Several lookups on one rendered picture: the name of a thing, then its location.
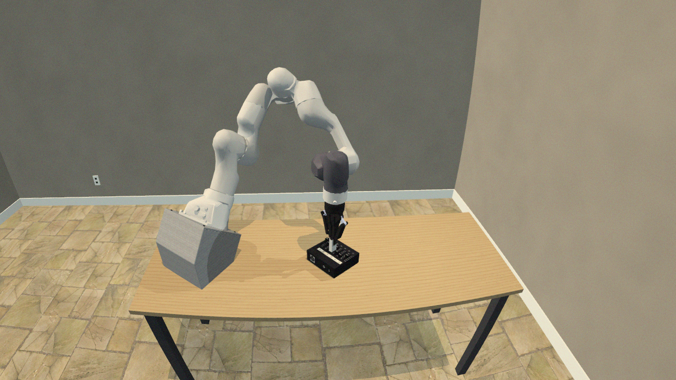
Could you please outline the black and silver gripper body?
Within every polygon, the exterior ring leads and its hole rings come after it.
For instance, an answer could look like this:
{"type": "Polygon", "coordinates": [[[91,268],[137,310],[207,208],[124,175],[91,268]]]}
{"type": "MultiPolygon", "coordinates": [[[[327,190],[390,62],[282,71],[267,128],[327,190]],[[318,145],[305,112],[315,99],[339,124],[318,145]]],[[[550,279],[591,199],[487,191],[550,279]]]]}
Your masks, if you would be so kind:
{"type": "Polygon", "coordinates": [[[342,216],[342,218],[344,218],[344,216],[343,216],[344,209],[345,209],[345,202],[343,204],[339,204],[339,205],[332,205],[332,204],[328,204],[327,202],[324,202],[324,210],[325,210],[326,214],[330,213],[331,221],[332,221],[332,216],[335,216],[335,223],[338,223],[338,222],[341,221],[341,216],[342,216]]]}

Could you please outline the black lighting desk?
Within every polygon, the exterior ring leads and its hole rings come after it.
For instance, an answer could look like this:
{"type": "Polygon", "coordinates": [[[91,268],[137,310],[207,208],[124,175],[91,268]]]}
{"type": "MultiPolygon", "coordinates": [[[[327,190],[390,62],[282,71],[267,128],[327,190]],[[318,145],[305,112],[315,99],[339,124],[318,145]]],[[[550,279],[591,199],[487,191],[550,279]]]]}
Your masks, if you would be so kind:
{"type": "Polygon", "coordinates": [[[336,245],[336,250],[330,252],[329,238],[325,238],[321,243],[307,249],[307,260],[334,279],[358,263],[359,258],[356,250],[341,241],[336,240],[336,245]]]}

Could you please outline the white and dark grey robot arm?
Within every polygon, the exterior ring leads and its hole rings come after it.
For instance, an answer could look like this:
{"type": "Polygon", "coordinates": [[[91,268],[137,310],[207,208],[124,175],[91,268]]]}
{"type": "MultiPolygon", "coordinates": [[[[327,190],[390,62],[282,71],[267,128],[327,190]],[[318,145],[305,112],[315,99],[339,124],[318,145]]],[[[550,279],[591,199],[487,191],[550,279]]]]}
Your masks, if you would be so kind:
{"type": "Polygon", "coordinates": [[[215,171],[212,184],[204,190],[205,196],[189,201],[184,211],[179,211],[180,215],[206,226],[229,230],[230,209],[239,182],[237,162],[243,166],[257,162],[260,127],[274,101],[287,105],[295,102],[302,122],[331,133],[338,150],[316,154],[311,170],[314,176],[324,181],[325,202],[339,205],[347,201],[349,175],[355,173],[360,161],[340,121],[324,105],[317,86],[311,80],[297,80],[289,70],[280,67],[270,71],[267,81],[268,85],[256,84],[244,101],[237,116],[238,133],[222,129],[213,138],[215,171]]]}

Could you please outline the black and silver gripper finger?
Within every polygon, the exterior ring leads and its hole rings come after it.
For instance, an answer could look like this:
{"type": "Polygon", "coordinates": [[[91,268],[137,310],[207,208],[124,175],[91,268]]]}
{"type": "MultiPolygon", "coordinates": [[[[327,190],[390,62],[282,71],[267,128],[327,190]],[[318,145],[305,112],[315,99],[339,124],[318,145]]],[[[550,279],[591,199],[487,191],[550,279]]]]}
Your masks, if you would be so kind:
{"type": "MultiPolygon", "coordinates": [[[[329,235],[330,238],[331,238],[331,236],[332,236],[331,215],[330,215],[330,213],[326,214],[325,210],[321,211],[321,215],[323,216],[325,233],[326,233],[326,235],[329,235]]],[[[331,250],[331,240],[329,241],[329,251],[330,250],[331,250]]]]}
{"type": "Polygon", "coordinates": [[[347,221],[345,221],[342,216],[341,216],[341,222],[335,223],[335,216],[332,216],[332,236],[330,238],[331,240],[331,250],[330,252],[334,252],[336,250],[336,240],[341,238],[341,235],[343,234],[343,231],[345,229],[345,226],[348,224],[347,221]]]}

